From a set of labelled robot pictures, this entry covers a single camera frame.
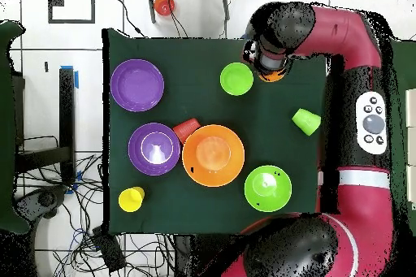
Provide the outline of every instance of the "table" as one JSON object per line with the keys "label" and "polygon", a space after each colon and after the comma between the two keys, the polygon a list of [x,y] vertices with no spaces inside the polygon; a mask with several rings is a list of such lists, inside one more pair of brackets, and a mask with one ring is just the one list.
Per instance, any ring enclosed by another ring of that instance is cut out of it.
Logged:
{"label": "table", "polygon": [[[318,133],[308,137],[291,118],[300,107],[320,115],[324,57],[295,63],[277,83],[254,76],[252,89],[233,97],[222,90],[219,74],[229,63],[240,62],[242,40],[133,39],[112,29],[103,33],[109,42],[103,50],[110,68],[105,74],[111,75],[123,61],[142,58],[153,63],[165,81],[162,100],[146,112],[128,112],[109,94],[111,234],[238,233],[269,215],[253,209],[244,196],[245,178],[264,164],[281,167],[292,180],[292,197],[277,214],[314,212]],[[173,128],[193,117],[201,125],[224,125],[242,140],[245,165],[234,181],[207,188],[189,178],[181,161],[160,176],[144,175],[131,164],[128,140],[138,127],[158,122]],[[145,201],[137,212],[125,213],[118,196],[133,186],[145,190]]]}

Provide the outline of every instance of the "white tile floor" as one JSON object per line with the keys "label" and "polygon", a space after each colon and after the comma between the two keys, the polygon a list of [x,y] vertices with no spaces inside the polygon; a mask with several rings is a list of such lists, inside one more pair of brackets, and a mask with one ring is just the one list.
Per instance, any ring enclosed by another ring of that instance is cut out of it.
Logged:
{"label": "white tile floor", "polygon": [[[54,7],[55,19],[88,19],[91,15],[90,0],[64,0],[64,7]],[[156,14],[156,24],[150,21],[147,0],[123,0],[130,20],[148,37],[176,37],[175,25],[170,17]],[[227,37],[240,37],[253,12],[269,1],[321,2],[332,6],[366,9],[384,15],[396,37],[409,39],[416,33],[416,0],[231,0],[231,19],[227,24]],[[22,71],[26,78],[24,95],[25,137],[59,135],[58,113],[58,71],[61,66],[71,65],[79,72],[79,88],[76,89],[76,158],[82,159],[102,152],[102,28],[115,28],[132,37],[137,33],[126,20],[120,2],[116,0],[95,0],[95,24],[49,24],[48,0],[0,0],[0,20],[11,19],[22,23],[26,32],[11,45],[10,56],[16,71]],[[176,17],[183,24],[190,37],[219,38],[223,33],[222,0],[175,0]],[[27,141],[26,149],[53,147],[52,139]],[[89,169],[84,178],[99,180],[96,167]],[[19,179],[17,196],[34,188],[34,180]],[[88,191],[80,187],[85,195]],[[102,194],[96,192],[92,199],[102,202]],[[80,206],[74,195],[67,194],[64,202],[71,213],[74,226],[80,227]],[[92,227],[102,223],[102,204],[89,203],[88,212]],[[69,224],[68,212],[63,207],[51,220],[42,219],[37,230],[36,257],[40,277],[52,277],[58,262],[53,253],[64,258],[70,249],[73,230]],[[121,246],[127,260],[133,265],[154,266],[163,257],[155,253],[156,241],[153,235],[134,235],[121,238]],[[137,247],[148,244],[137,251]],[[147,270],[155,275],[154,269]],[[160,275],[167,275],[166,263],[158,269]],[[145,274],[130,266],[120,271],[121,277],[145,277]],[[76,274],[75,277],[92,277],[91,274]],[[110,277],[108,271],[100,271],[97,277]]]}

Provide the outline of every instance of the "plate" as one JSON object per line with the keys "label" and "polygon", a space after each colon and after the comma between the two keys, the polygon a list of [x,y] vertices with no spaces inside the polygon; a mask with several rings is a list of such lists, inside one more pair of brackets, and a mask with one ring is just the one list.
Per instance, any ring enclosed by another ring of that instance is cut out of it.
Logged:
{"label": "plate", "polygon": [[292,183],[281,168],[260,166],[245,180],[244,193],[254,209],[272,212],[286,206],[292,195]]}
{"label": "plate", "polygon": [[139,127],[130,137],[128,156],[140,172],[162,175],[178,163],[179,139],[166,125],[148,123]]}
{"label": "plate", "polygon": [[144,59],[129,59],[114,70],[110,90],[115,102],[125,110],[142,112],[160,101],[164,81],[152,63]]}
{"label": "plate", "polygon": [[233,130],[221,125],[206,125],[184,143],[182,162],[197,183],[218,187],[232,182],[245,159],[244,146]]}

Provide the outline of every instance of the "purple bowl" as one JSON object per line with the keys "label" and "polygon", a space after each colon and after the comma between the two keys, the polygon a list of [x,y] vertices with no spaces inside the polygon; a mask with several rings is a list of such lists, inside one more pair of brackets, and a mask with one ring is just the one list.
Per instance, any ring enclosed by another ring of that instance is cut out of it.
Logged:
{"label": "purple bowl", "polygon": [[144,59],[129,59],[117,66],[111,76],[111,94],[121,107],[142,112],[154,107],[163,95],[160,71]]}
{"label": "purple bowl", "polygon": [[162,175],[178,163],[179,139],[166,125],[148,123],[130,137],[128,156],[134,167],[145,175]]}

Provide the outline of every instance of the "green bowl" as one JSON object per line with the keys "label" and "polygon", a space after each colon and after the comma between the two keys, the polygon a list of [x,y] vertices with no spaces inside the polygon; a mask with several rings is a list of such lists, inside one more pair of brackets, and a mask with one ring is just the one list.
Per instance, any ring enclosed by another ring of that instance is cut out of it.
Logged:
{"label": "green bowl", "polygon": [[254,209],[269,213],[286,206],[292,195],[292,183],[281,168],[260,166],[245,180],[244,194]]}
{"label": "green bowl", "polygon": [[219,77],[221,87],[231,95],[247,93],[253,86],[254,77],[250,68],[243,63],[230,63]]}

